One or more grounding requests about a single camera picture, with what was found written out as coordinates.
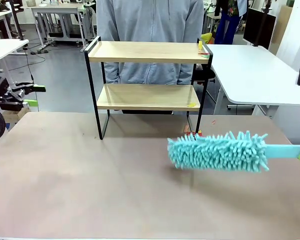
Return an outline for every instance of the black stand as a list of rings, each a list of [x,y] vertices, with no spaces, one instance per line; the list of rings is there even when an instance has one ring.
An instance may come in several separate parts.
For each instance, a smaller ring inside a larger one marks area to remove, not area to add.
[[[110,110],[107,109],[107,117],[104,122],[103,127],[101,128],[100,124],[100,118],[99,118],[99,112],[98,112],[98,106],[97,106],[97,98],[96,98],[96,93],[95,93],[95,87],[94,87],[94,81],[92,77],[92,72],[91,72],[91,66],[90,66],[90,61],[89,61],[89,53],[91,50],[94,48],[94,46],[101,41],[101,37],[97,36],[85,49],[84,49],[84,58],[85,58],[85,64],[86,64],[86,69],[88,71],[88,77],[89,77],[89,83],[90,83],[90,90],[91,90],[91,95],[92,95],[92,101],[93,101],[93,107],[94,107],[94,114],[95,114],[95,119],[96,119],[96,125],[98,128],[98,133],[99,133],[99,138],[100,140],[103,140],[105,137],[105,133],[107,130],[108,122],[109,122],[109,117],[110,117]],[[212,66],[212,59],[213,59],[213,53],[212,51],[208,48],[206,44],[203,43],[204,48],[208,51],[209,55],[209,60],[208,64],[202,64],[203,68],[208,68],[210,69]],[[196,64],[193,65],[193,71],[196,70]],[[102,71],[102,79],[103,79],[103,84],[106,84],[106,73],[105,73],[105,64],[101,62],[101,71]],[[200,127],[200,122],[201,122],[201,117],[202,117],[202,111],[204,108],[204,103],[205,103],[205,97],[206,97],[206,92],[207,92],[207,87],[208,87],[208,82],[209,79],[202,79],[203,84],[203,92],[200,100],[200,108],[199,108],[199,114],[198,114],[198,119],[196,122],[196,129],[195,132],[198,133],[199,127]],[[191,85],[194,85],[194,78],[192,77],[191,80]],[[191,121],[189,119],[189,111],[186,112],[186,117],[190,126],[191,131],[193,131]]]

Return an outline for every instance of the two-tier shelf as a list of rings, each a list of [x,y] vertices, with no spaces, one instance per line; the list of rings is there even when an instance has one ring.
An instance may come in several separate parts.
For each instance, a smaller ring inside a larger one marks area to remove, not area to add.
[[[196,64],[201,64],[203,68],[210,69],[213,53],[205,44],[203,48],[207,54],[209,53],[208,58],[198,54],[197,43],[101,41],[101,37],[97,36],[84,50],[84,56],[100,139],[104,138],[110,110],[183,111],[187,112],[188,121],[189,111],[195,111],[198,112],[197,133],[208,79],[200,80],[204,83],[201,101],[199,101],[193,87],[193,78],[191,85],[107,84],[104,62],[194,64],[193,69]],[[98,100],[95,95],[90,62],[101,63],[103,88]],[[107,110],[107,119],[103,128],[101,128],[98,109]]]

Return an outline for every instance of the wooden shelf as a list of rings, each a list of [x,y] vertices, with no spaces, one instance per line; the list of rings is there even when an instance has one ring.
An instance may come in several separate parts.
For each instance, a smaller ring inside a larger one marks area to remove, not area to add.
[[[97,106],[103,110],[198,112],[200,102],[192,85],[105,84]]]
[[[89,53],[91,62],[208,64],[197,43],[99,41]]]

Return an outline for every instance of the brown tabletop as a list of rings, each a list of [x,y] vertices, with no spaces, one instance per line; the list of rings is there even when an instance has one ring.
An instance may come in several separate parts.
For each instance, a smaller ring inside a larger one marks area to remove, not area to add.
[[[300,161],[271,159],[263,173],[177,170],[167,137],[186,122],[113,114],[102,141],[93,114],[27,113],[0,143],[0,237],[300,239]],[[263,116],[205,115],[201,130],[289,144]]]

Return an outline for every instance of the black monitor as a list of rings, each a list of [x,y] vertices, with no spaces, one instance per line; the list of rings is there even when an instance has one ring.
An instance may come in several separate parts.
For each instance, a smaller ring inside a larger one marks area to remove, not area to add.
[[[261,11],[252,8],[248,9],[243,39],[247,40],[252,44],[256,44],[257,35],[260,29],[263,15],[264,13]],[[261,36],[259,38],[259,46],[263,46],[265,49],[269,48],[272,33],[275,27],[275,22],[275,16],[269,14],[266,16]]]

